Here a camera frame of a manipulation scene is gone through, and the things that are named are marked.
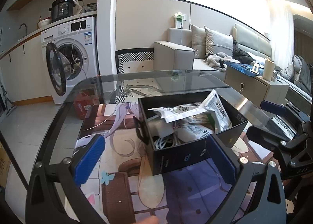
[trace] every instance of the white bowl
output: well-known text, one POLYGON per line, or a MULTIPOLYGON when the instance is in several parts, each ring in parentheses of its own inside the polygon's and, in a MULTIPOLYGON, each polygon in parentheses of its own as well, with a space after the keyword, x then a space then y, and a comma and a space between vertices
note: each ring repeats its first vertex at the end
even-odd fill
POLYGON ((50 18, 44 19, 44 20, 41 20, 41 21, 38 22, 38 27, 42 28, 42 27, 44 27, 44 26, 46 26, 46 25, 48 25, 50 23, 51 23, 51 19, 50 18))

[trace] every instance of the black box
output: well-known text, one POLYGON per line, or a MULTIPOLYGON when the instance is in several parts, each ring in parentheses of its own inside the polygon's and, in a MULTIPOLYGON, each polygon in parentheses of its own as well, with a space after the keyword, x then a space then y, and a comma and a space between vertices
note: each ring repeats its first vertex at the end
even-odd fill
MULTIPOLYGON (((176 107, 182 104, 203 102, 211 93, 211 91, 212 90, 197 93, 163 95, 138 99, 140 121, 136 121, 136 130, 138 137, 145 144, 147 144, 146 149, 153 175, 158 175, 190 166, 210 158, 210 156, 206 151, 205 138, 161 150, 156 150, 154 147, 153 138, 147 126, 147 119, 155 116, 155 113, 148 109, 159 107, 176 107)), ((233 124, 233 127, 217 133, 217 136, 227 147, 232 147, 247 125, 248 120, 221 96, 220 99, 233 124)))

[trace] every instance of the pressure cooker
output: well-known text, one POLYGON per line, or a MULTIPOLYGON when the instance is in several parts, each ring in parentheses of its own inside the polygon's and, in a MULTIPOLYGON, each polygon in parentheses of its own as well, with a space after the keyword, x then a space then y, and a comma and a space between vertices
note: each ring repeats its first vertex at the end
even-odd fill
POLYGON ((74 0, 55 0, 52 3, 52 7, 49 8, 51 22, 73 16, 73 7, 75 7, 74 0))

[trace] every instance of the gray blanket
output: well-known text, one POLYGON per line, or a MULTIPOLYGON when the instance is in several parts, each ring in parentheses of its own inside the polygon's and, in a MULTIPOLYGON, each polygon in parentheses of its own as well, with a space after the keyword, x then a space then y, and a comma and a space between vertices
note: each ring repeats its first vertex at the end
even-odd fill
POLYGON ((205 58, 208 65, 216 70, 219 71, 226 71, 226 68, 224 67, 224 62, 234 62, 234 63, 240 63, 239 61, 233 59, 231 56, 226 55, 223 52, 216 53, 214 55, 208 55, 205 58))
POLYGON ((301 56, 293 56, 292 64, 281 70, 281 76, 312 96, 309 66, 301 56))

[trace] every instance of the human hand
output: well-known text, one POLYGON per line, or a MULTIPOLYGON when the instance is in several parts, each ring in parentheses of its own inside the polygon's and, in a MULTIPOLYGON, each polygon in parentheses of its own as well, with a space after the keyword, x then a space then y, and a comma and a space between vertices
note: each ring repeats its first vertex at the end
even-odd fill
POLYGON ((158 224, 159 219, 156 216, 151 216, 149 218, 144 219, 141 222, 134 223, 134 224, 158 224))

